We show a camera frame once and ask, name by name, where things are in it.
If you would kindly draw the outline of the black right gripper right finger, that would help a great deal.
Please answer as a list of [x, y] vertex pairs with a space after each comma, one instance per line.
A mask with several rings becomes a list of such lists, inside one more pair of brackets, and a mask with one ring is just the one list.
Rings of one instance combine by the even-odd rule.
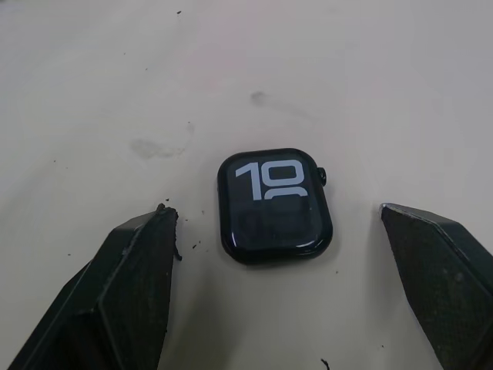
[[492, 367], [492, 255], [457, 221], [381, 205], [407, 302], [444, 369]]

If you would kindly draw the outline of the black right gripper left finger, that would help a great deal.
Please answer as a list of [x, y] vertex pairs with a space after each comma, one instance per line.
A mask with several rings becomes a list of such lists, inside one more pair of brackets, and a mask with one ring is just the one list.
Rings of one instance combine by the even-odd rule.
[[61, 289], [11, 369], [156, 369], [167, 333], [178, 213], [113, 229]]

